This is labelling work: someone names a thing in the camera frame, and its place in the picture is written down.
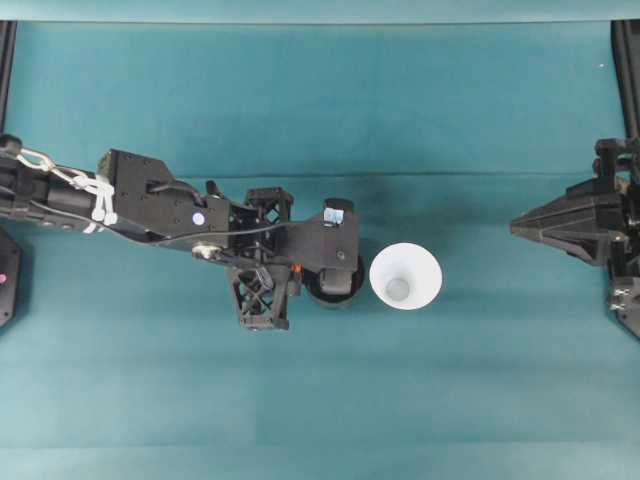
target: cable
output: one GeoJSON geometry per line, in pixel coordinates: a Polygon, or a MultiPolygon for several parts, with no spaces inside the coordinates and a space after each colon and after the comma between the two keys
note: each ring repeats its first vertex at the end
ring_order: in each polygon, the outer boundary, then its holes
{"type": "MultiPolygon", "coordinates": [[[[15,192],[13,190],[11,190],[8,187],[5,187],[4,185],[0,185],[0,191],[9,193],[13,196],[15,196],[15,192]]],[[[300,223],[303,222],[281,222],[281,223],[276,223],[274,225],[267,225],[265,227],[258,227],[258,228],[252,228],[252,229],[248,229],[248,230],[222,230],[222,231],[213,231],[213,232],[196,232],[196,233],[186,233],[184,235],[176,235],[174,237],[167,237],[167,238],[163,238],[160,240],[138,240],[136,238],[130,237],[127,234],[124,234],[108,225],[105,225],[101,222],[96,222],[95,220],[92,220],[89,217],[85,217],[83,215],[78,215],[76,213],[71,213],[71,212],[66,212],[64,210],[59,210],[57,208],[53,208],[50,207],[48,205],[45,205],[44,203],[40,203],[36,200],[31,200],[30,203],[37,207],[40,208],[42,210],[45,210],[47,212],[50,213],[55,213],[56,215],[62,215],[65,217],[69,217],[69,218],[74,218],[76,220],[80,220],[83,222],[87,222],[87,223],[96,223],[98,225],[100,225],[101,227],[103,227],[105,230],[109,230],[112,233],[115,233],[116,235],[123,237],[133,243],[137,243],[139,245],[162,245],[164,243],[168,243],[168,242],[175,242],[177,240],[191,240],[194,238],[201,238],[201,237],[210,237],[212,235],[218,235],[218,236],[225,236],[225,237],[235,237],[235,236],[240,236],[240,235],[252,235],[255,233],[264,233],[264,232],[269,232],[271,230],[276,230],[278,228],[283,228],[283,227],[289,227],[292,225],[298,225],[300,223]]]]}

